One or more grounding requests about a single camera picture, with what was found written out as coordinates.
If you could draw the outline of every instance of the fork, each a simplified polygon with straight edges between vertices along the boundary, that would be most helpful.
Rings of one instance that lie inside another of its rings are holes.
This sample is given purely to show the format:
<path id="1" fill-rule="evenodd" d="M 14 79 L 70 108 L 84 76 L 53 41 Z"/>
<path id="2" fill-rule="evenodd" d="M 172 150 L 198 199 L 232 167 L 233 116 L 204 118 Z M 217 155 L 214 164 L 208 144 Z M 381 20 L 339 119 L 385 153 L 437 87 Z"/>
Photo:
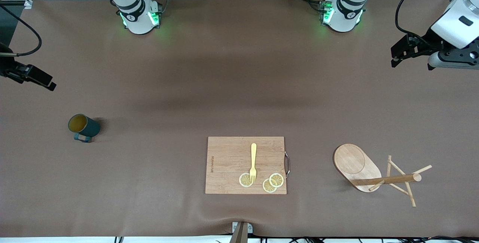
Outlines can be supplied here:
<path id="1" fill-rule="evenodd" d="M 256 161 L 256 143 L 251 144 L 251 169 L 250 169 L 250 181 L 254 183 L 256 180 L 256 168 L 254 163 Z"/>

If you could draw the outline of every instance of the wooden base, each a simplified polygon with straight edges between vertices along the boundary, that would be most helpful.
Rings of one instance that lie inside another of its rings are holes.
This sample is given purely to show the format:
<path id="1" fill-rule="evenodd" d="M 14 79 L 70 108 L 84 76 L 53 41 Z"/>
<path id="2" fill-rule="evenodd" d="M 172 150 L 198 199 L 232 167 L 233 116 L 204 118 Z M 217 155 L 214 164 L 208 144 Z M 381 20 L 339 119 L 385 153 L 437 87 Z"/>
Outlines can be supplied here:
<path id="1" fill-rule="evenodd" d="M 379 168 L 359 146 L 353 144 L 339 146 L 334 151 L 334 165 L 361 192 L 374 192 L 379 188 L 372 188 L 377 182 L 371 185 L 358 185 L 361 184 L 361 180 L 381 177 Z"/>

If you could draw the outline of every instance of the mug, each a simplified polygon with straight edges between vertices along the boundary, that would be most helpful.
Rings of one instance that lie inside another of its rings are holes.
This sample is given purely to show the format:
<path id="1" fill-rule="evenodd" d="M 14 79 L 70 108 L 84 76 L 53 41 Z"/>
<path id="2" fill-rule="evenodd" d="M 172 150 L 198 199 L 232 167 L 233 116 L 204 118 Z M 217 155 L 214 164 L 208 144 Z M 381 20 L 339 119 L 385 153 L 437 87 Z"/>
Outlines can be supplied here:
<path id="1" fill-rule="evenodd" d="M 100 124 L 83 114 L 77 114 L 68 121 L 68 129 L 75 133 L 73 139 L 88 143 L 100 132 Z M 85 137 L 85 140 L 79 138 L 80 134 Z"/>

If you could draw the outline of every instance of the lemon slice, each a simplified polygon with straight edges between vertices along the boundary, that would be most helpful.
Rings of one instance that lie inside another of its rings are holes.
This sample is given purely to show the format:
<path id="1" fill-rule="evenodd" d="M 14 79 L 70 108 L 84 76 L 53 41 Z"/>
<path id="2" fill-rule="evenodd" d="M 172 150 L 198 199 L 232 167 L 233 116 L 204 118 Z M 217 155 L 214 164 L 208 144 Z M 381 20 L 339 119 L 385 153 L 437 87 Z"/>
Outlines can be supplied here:
<path id="1" fill-rule="evenodd" d="M 248 188 L 249 186 L 253 185 L 253 182 L 250 180 L 250 173 L 243 173 L 239 176 L 239 183 L 241 186 Z"/>
<path id="2" fill-rule="evenodd" d="M 268 180 L 270 182 L 270 185 L 275 188 L 283 186 L 284 183 L 284 178 L 280 173 L 274 173 L 270 175 L 270 178 Z"/>
<path id="3" fill-rule="evenodd" d="M 269 183 L 269 178 L 265 179 L 265 181 L 263 181 L 263 190 L 265 190 L 265 192 L 268 192 L 269 194 L 272 193 L 272 192 L 275 192 L 277 188 L 271 186 L 271 184 Z"/>

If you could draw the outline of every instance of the cutting board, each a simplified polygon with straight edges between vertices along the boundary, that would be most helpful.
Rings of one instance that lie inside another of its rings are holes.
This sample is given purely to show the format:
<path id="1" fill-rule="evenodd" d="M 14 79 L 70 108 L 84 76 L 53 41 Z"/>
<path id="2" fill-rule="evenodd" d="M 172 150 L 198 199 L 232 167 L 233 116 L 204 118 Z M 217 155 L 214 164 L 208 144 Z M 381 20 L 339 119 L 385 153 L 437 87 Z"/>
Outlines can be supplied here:
<path id="1" fill-rule="evenodd" d="M 251 168 L 251 144 L 256 143 L 256 181 L 250 187 L 239 178 Z M 284 137 L 208 137 L 207 194 L 285 195 Z M 273 173 L 280 173 L 284 183 L 272 193 L 262 183 Z"/>

